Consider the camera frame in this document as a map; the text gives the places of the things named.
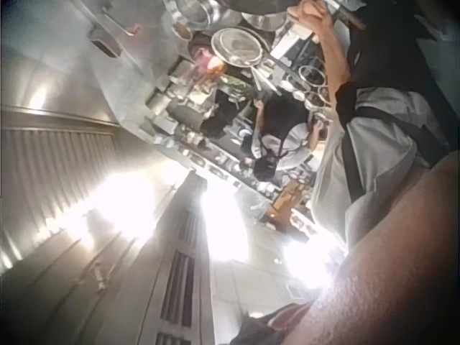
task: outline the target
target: black apron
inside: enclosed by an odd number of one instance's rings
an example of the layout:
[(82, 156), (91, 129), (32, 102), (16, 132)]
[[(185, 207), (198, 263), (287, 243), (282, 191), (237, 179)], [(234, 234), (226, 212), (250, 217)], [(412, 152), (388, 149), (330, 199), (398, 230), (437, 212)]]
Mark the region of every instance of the black apron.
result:
[(268, 152), (269, 147), (266, 147), (262, 142), (265, 135), (272, 135), (280, 140), (280, 148), (278, 152), (274, 152), (277, 159), (283, 158), (289, 152), (281, 154), (282, 147), (289, 132), (292, 128), (299, 124), (306, 123), (308, 125), (309, 112), (304, 104), (297, 101), (287, 91), (282, 91), (282, 95), (274, 95), (264, 107), (264, 126), (260, 132), (259, 141), (261, 154), (264, 151)]
[(431, 77), (430, 69), (415, 41), (416, 25), (408, 17), (412, 14), (400, 6), (391, 5), (389, 1), (382, 5), (385, 2), (374, 1), (375, 5), (362, 7), (356, 12), (367, 24), (367, 28), (365, 32), (353, 28), (350, 30), (351, 45), (347, 60), (351, 78), (336, 93), (336, 110), (345, 131), (341, 148), (352, 203), (365, 194), (346, 126), (354, 117), (380, 119), (396, 124), (414, 140), (420, 155), (431, 167), (448, 152), (426, 127), (419, 128), (400, 121), (392, 114), (376, 108), (363, 107), (355, 110), (359, 88), (385, 87), (421, 94), (432, 108), (451, 150), (459, 147), (458, 119)]

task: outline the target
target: handle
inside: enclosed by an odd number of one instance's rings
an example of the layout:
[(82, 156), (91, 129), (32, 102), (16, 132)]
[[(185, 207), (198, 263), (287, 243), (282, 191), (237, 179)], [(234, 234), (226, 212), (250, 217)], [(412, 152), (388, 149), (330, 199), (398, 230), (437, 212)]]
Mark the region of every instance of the handle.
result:
[(124, 27), (123, 25), (121, 25), (115, 18), (113, 18), (110, 14), (109, 14), (109, 8), (108, 7), (103, 7), (102, 8), (102, 13), (111, 20), (112, 23), (114, 23), (118, 28), (120, 28), (126, 35), (132, 37), (134, 36), (138, 31), (139, 31), (139, 27), (136, 27), (136, 29), (132, 32), (132, 31), (129, 31), (126, 27)]
[(344, 5), (340, 5), (340, 7), (337, 9), (339, 12), (340, 16), (347, 19), (350, 23), (352, 23), (355, 27), (357, 27), (360, 30), (365, 30), (366, 29), (366, 24), (361, 21), (358, 16), (347, 9)]

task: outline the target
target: forearm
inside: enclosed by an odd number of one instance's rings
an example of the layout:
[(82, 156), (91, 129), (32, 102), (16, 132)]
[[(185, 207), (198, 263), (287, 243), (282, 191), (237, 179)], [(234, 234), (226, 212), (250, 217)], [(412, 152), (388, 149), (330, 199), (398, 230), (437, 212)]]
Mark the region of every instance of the forearm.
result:
[(358, 243), (285, 345), (420, 344), (439, 335), (458, 279), (458, 154)]
[(332, 108), (336, 108), (336, 92), (340, 86), (350, 79), (350, 70), (346, 61), (345, 53), (342, 50), (339, 39), (333, 27), (319, 35), (321, 47), (326, 65), (326, 76), (328, 78), (329, 97)]
[(257, 109), (255, 129), (260, 132), (263, 126), (264, 126), (264, 109)]
[(308, 135), (306, 146), (311, 151), (314, 151), (316, 147), (318, 146), (318, 142), (319, 142), (319, 131), (314, 130)]

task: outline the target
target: mesh strainer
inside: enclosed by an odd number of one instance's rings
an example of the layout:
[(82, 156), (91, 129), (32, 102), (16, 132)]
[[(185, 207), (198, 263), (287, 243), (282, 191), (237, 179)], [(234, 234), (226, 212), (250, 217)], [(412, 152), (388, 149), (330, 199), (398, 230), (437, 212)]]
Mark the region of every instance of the mesh strainer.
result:
[(211, 46), (216, 55), (225, 63), (240, 67), (251, 68), (259, 64), (263, 58), (271, 60), (277, 67), (291, 75), (305, 89), (310, 86), (291, 71), (288, 66), (265, 51), (259, 40), (251, 33), (236, 27), (220, 29), (211, 38)]

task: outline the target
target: kitchen utensil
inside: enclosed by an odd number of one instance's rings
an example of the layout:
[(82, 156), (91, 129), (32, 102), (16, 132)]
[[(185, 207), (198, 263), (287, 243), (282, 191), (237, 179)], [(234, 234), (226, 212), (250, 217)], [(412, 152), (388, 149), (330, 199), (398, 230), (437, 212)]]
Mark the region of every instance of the kitchen utensil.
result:
[(331, 106), (331, 101), (329, 98), (329, 87), (321, 86), (318, 88), (318, 95), (321, 100), (326, 103), (327, 106)]
[(281, 28), (287, 19), (286, 12), (266, 14), (257, 16), (249, 13), (242, 13), (243, 18), (256, 29), (273, 32)]
[(299, 76), (312, 86), (319, 87), (324, 85), (326, 77), (323, 72), (313, 66), (301, 66)]
[(300, 0), (217, 0), (217, 2), (234, 11), (263, 16), (284, 12), (290, 6), (297, 6)]
[[(359, 19), (359, 17), (337, 0), (325, 1), (327, 4), (335, 8), (343, 19), (348, 20), (355, 27), (361, 30), (366, 28), (365, 24)], [(217, 0), (217, 2), (229, 9), (233, 9), (234, 11), (263, 16), (266, 14), (284, 12), (289, 7), (299, 5), (300, 0)]]
[(193, 34), (191, 30), (181, 23), (174, 23), (171, 27), (171, 30), (174, 35), (179, 37), (182, 41), (188, 42), (192, 40)]
[[(216, 32), (211, 38), (211, 45), (223, 61), (240, 68), (251, 68), (258, 65), (263, 58), (271, 60), (285, 73), (291, 75), (293, 80), (308, 89), (308, 84), (300, 79), (297, 74), (289, 69), (284, 63), (271, 56), (264, 50), (259, 40), (252, 34), (239, 28), (225, 28)], [(255, 70), (261, 79), (266, 79), (259, 71)]]
[(204, 30), (217, 23), (223, 8), (216, 0), (163, 0), (175, 22), (193, 30)]
[(326, 104), (314, 91), (305, 94), (305, 107), (310, 111), (320, 111)]

